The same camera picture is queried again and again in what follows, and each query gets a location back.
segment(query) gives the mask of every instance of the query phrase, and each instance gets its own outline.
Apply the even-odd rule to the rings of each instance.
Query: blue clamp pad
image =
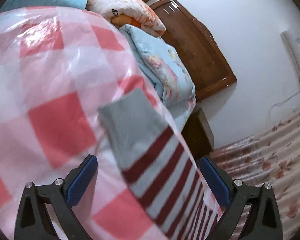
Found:
[[[79,204],[84,192],[86,191],[90,181],[98,169],[97,158],[90,155],[90,159],[85,164],[81,171],[68,187],[66,194],[66,203],[69,207],[73,207]]]
[[[230,190],[206,157],[200,159],[200,171],[218,204],[228,209],[231,205]]]

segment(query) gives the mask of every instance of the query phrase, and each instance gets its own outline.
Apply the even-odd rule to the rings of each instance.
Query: floral pillow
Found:
[[[161,36],[165,32],[165,26],[155,12],[142,0],[87,0],[87,10],[102,15],[107,21],[125,15],[128,18],[115,19],[114,23],[122,25],[131,22],[131,18],[138,24],[134,24],[153,36]]]

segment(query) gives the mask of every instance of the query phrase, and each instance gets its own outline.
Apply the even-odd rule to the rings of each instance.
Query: metal screw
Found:
[[[234,184],[237,185],[237,186],[242,186],[243,183],[242,183],[242,181],[240,179],[236,179],[234,181]]]
[[[265,184],[264,184],[264,187],[265,187],[266,189],[270,189],[270,188],[271,188],[271,184],[270,184],[270,183],[265,183]]]
[[[31,181],[29,181],[29,182],[27,182],[27,184],[26,184],[26,188],[31,188],[32,185],[33,185],[33,183],[32,183]]]
[[[56,184],[56,185],[61,185],[62,183],[63,183],[63,179],[56,179],[54,181],[54,184]]]

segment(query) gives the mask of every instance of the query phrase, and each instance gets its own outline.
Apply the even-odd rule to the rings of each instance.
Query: pink checkered blanket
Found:
[[[92,239],[166,239],[128,190],[98,119],[99,106],[135,88],[189,152],[126,39],[100,15],[63,7],[0,14],[0,228],[9,239],[26,182],[51,184],[87,154],[98,158],[98,177],[73,210]],[[202,183],[204,203],[221,215]]]

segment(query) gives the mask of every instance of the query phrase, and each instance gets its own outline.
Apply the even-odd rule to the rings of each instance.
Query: striped towel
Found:
[[[199,240],[217,223],[196,166],[140,90],[100,110],[129,189],[168,239]]]

